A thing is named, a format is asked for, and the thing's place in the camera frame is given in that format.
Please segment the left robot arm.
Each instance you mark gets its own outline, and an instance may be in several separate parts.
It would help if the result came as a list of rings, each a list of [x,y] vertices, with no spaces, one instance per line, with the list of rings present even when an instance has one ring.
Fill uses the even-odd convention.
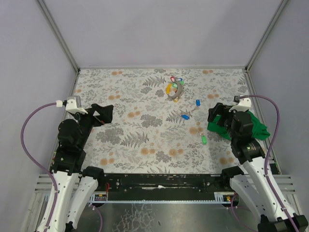
[[[105,184],[103,169],[91,166],[82,169],[82,165],[91,130],[112,122],[113,105],[92,104],[88,109],[68,110],[68,113],[73,118],[58,126],[59,146],[51,167],[53,189],[37,227],[39,232],[76,229],[90,196]]]

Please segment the spiral keyring with yellow handle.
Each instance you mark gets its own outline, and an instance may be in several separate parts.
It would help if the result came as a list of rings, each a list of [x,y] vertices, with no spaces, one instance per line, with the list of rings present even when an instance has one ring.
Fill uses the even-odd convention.
[[[176,78],[174,76],[171,76],[170,80],[171,82],[166,88],[166,95],[169,101],[177,102],[183,94],[184,82],[182,78]]]

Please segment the green tag key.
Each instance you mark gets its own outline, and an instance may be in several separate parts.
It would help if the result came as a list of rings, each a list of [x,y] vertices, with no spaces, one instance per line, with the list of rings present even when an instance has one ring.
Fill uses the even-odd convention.
[[[200,135],[200,137],[201,137],[202,143],[203,143],[204,145],[206,145],[206,144],[207,144],[207,138],[206,138],[205,133],[199,132],[199,135]]]

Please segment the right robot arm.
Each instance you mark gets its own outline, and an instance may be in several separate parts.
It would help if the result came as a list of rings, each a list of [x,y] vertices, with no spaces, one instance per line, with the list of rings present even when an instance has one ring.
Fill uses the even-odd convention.
[[[208,122],[224,127],[231,138],[231,149],[240,167],[223,169],[221,176],[244,200],[257,220],[259,232],[304,232],[308,220],[286,200],[276,183],[266,155],[253,138],[251,103],[228,106],[217,103],[209,109]]]

